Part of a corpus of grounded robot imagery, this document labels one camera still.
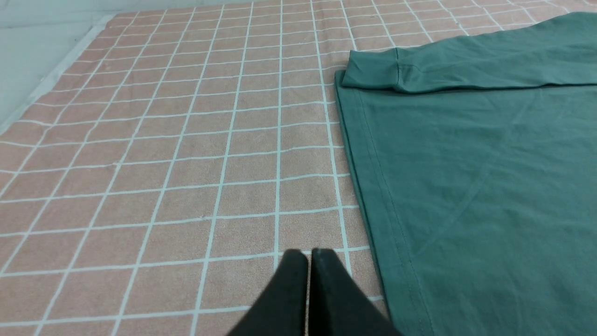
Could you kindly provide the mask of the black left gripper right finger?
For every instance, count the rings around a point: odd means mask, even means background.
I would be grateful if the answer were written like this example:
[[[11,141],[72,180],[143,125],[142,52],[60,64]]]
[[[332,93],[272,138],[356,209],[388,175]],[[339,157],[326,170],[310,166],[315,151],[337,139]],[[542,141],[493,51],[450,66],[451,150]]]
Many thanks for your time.
[[[311,257],[308,334],[310,336],[400,336],[360,290],[331,249]]]

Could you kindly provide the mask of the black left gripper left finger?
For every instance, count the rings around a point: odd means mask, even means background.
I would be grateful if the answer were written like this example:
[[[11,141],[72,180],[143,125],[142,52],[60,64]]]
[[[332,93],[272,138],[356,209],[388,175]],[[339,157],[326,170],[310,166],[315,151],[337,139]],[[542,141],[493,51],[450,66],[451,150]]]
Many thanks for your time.
[[[304,335],[308,270],[301,251],[285,251],[265,289],[228,335]]]

